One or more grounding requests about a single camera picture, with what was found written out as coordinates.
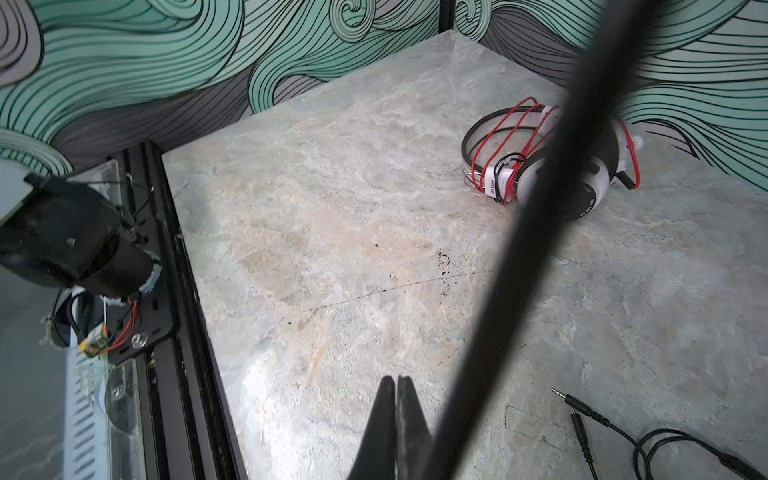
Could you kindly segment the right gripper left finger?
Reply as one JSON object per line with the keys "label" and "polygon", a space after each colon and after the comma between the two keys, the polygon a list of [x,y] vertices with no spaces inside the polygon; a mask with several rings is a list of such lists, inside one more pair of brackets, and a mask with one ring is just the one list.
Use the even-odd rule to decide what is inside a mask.
{"label": "right gripper left finger", "polygon": [[381,379],[349,479],[396,478],[396,386]]}

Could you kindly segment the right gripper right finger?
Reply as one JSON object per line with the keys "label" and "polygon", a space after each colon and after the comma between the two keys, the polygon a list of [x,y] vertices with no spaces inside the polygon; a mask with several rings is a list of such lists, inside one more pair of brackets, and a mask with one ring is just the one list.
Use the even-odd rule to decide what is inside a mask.
{"label": "right gripper right finger", "polygon": [[432,446],[424,412],[408,376],[399,376],[395,397],[396,475],[398,479],[420,479],[423,457]]}

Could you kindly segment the white black headphones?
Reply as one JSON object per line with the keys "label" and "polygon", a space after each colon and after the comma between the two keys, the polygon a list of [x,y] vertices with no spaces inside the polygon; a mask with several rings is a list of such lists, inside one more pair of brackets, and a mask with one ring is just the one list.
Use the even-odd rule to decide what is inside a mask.
{"label": "white black headphones", "polygon": [[493,111],[475,122],[464,135],[460,153],[463,174],[470,185],[499,204],[530,203],[540,183],[555,173],[568,173],[561,212],[569,221],[591,213],[609,188],[640,186],[639,150],[644,139],[615,118],[601,126],[575,167],[564,146],[555,144],[561,111],[529,97],[515,106]]}

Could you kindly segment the black blue headphones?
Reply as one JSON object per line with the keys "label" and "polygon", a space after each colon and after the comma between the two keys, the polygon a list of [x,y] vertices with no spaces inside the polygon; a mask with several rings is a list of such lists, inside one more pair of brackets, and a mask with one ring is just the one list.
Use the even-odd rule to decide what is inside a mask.
{"label": "black blue headphones", "polygon": [[[602,125],[615,114],[630,87],[634,68],[667,4],[664,1],[610,1],[592,43],[583,55],[562,101],[555,144],[575,167]],[[429,452],[420,479],[450,479],[461,464],[500,381],[545,272],[566,228],[561,212],[568,173],[555,173],[537,187],[512,230],[497,276],[488,291],[476,329]]]}

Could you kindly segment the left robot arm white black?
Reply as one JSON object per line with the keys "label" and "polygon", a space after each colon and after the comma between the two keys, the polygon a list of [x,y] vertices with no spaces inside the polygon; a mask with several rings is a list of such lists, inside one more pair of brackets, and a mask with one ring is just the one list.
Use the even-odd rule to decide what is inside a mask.
{"label": "left robot arm white black", "polygon": [[130,241],[137,217],[122,199],[137,187],[114,160],[66,178],[2,159],[2,266],[38,285],[113,301],[150,293],[161,261]]}

